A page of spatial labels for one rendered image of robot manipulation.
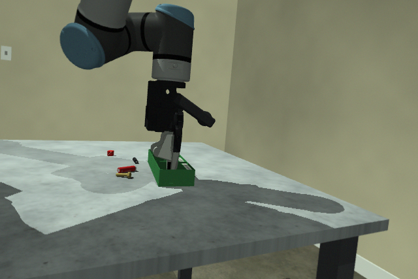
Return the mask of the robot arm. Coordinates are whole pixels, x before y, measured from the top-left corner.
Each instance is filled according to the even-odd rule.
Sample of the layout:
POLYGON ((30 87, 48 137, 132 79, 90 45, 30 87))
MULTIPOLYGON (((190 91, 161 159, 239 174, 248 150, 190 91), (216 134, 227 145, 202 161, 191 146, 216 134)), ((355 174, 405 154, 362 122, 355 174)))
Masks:
MULTIPOLYGON (((129 12, 131 2, 80 0, 74 23, 67 24, 60 34, 68 60, 90 70, 134 51, 153 52, 153 79, 189 82, 193 13, 171 4, 157 5, 156 12, 129 12)), ((209 112, 182 94, 172 100, 200 125, 212 127, 215 123, 209 112)))

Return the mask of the red battery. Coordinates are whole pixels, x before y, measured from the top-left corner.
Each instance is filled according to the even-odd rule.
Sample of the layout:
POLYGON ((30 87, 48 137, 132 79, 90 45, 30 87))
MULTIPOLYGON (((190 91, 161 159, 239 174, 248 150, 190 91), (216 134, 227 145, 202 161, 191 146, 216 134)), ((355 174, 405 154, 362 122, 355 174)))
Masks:
POLYGON ((119 167, 118 168, 118 173, 123 173, 123 172, 131 172, 131 171, 136 171, 137 167, 134 166, 128 166, 128 167, 119 167))

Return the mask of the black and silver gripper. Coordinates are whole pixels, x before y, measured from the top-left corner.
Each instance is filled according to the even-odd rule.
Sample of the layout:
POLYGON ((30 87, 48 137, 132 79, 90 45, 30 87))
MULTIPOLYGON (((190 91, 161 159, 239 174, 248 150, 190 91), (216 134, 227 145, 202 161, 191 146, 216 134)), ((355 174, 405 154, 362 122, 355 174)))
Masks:
POLYGON ((172 100, 177 95, 176 88, 185 88, 185 82, 148 81, 144 127, 148 131, 162 132, 160 141, 151 145, 151 151, 155 157, 167 160, 167 169, 177 169, 182 143, 184 112, 172 100))

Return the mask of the green rack of labelled bins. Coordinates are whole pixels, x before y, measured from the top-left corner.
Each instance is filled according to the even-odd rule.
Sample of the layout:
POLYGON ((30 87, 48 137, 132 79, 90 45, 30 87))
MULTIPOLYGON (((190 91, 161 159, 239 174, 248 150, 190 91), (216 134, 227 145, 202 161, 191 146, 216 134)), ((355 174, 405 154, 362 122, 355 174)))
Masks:
POLYGON ((167 160, 155 157, 148 149, 148 164, 158 187, 194 186, 195 169, 179 155, 177 169, 167 169, 167 160))

